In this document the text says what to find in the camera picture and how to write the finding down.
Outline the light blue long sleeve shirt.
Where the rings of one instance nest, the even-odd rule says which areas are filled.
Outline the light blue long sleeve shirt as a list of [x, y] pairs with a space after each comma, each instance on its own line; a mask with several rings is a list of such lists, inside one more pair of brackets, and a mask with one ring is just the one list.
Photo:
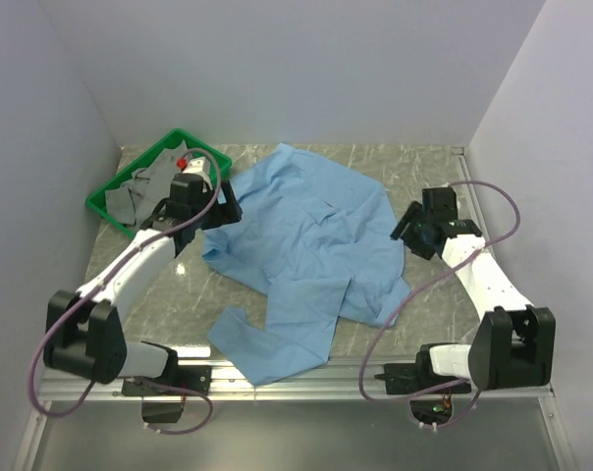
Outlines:
[[340, 319], [380, 327], [409, 294], [396, 217], [377, 181], [287, 144], [234, 177], [243, 215], [208, 231], [202, 257], [267, 299], [252, 327], [228, 307], [208, 339], [255, 386], [325, 364]]

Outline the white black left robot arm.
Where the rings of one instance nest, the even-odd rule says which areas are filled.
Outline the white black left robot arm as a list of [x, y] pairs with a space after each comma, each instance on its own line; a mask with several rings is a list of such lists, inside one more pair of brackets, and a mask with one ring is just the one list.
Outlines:
[[238, 222], [242, 209], [229, 181], [212, 186], [196, 174], [178, 174], [170, 194], [144, 221], [131, 244], [106, 269], [74, 292], [57, 291], [48, 303], [42, 349], [46, 367], [95, 383], [145, 377], [158, 394], [180, 382], [176, 352], [128, 342], [123, 321], [135, 298], [194, 240]]

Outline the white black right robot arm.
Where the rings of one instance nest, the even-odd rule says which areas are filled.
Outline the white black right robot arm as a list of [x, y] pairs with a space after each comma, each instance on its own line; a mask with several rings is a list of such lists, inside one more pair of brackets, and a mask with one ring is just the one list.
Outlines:
[[436, 392], [449, 378], [467, 380], [482, 391], [545, 387], [550, 383], [556, 319], [536, 307], [508, 279], [476, 223], [458, 215], [450, 186], [430, 187], [409, 204], [391, 237], [411, 253], [438, 256], [465, 289], [479, 318], [470, 344], [434, 343], [420, 347], [414, 378]]

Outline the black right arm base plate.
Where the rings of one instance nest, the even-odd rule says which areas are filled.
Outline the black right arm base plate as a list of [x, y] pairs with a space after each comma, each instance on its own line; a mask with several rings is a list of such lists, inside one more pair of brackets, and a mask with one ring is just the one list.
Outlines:
[[429, 369], [421, 369], [415, 363], [386, 363], [383, 371], [376, 374], [374, 379], [384, 383], [387, 395], [407, 395], [455, 381], [457, 378], [436, 375]]

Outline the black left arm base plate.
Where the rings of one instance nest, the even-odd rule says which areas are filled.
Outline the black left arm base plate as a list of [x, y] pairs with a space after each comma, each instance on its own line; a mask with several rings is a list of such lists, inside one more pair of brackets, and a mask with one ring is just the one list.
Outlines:
[[125, 379], [122, 396], [175, 396], [188, 395], [189, 391], [208, 395], [211, 383], [211, 366], [178, 365], [158, 378]]

